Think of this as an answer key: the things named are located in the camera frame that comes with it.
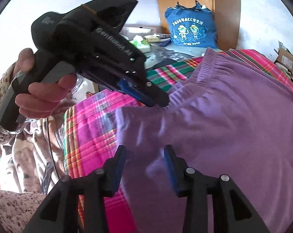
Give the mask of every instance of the silver bolt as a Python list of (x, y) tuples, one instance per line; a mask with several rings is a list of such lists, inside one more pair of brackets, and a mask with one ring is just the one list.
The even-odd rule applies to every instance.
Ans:
[(223, 174), (223, 175), (221, 175), (221, 180), (229, 181), (229, 176), (227, 176), (226, 174)]
[(194, 174), (194, 173), (195, 173), (195, 169), (189, 167), (189, 168), (186, 169), (186, 172), (187, 172), (188, 174)]
[(60, 180), (62, 182), (67, 182), (68, 180), (70, 180), (70, 176), (69, 175), (62, 176)]
[(100, 174), (103, 174), (104, 172), (105, 172), (105, 171), (104, 171), (103, 168), (98, 168), (98, 169), (95, 170), (95, 173), (96, 173), (96, 174), (99, 174), (99, 175), (100, 175)]

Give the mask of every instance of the plaid tablecloth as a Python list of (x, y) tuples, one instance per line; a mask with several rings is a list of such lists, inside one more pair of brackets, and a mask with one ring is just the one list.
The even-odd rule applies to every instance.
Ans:
[[(222, 52), (257, 67), (284, 83), (293, 92), (293, 83), (266, 57), (254, 50)], [(148, 79), (168, 91), (173, 84), (186, 80), (202, 57), (168, 65), (148, 72)], [(141, 106), (134, 98), (104, 90), (78, 103), (65, 114), (65, 168), (72, 178), (86, 176), (102, 167), (116, 150), (114, 112), (122, 106)], [(84, 199), (79, 199), (79, 214), (83, 221)], [(105, 199), (108, 226), (111, 233), (135, 232), (136, 226), (125, 199), (122, 184), (113, 198)]]

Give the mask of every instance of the wooden cabinet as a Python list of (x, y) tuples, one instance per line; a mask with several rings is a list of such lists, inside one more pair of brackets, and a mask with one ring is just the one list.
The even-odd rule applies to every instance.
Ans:
[[(240, 0), (197, 0), (201, 5), (206, 5), (214, 12), (214, 21), (217, 26), (218, 45), (221, 50), (235, 49), (238, 41), (240, 24)], [(185, 7), (193, 7), (195, 0), (158, 0), (160, 20), (163, 33), (169, 33), (165, 18), (168, 7), (176, 3)]]

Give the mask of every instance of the brown box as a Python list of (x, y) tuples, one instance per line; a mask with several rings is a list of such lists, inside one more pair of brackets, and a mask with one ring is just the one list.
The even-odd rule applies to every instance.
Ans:
[(289, 53), (287, 50), (280, 48), (277, 61), (287, 67), (290, 71), (293, 68), (293, 54)]

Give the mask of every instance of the blue bag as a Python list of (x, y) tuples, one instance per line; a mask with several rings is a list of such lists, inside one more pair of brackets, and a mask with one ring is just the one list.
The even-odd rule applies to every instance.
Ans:
[(198, 1), (192, 8), (181, 6), (169, 7), (165, 18), (169, 25), (171, 42), (176, 46), (196, 46), (218, 48), (217, 29), (213, 14)]

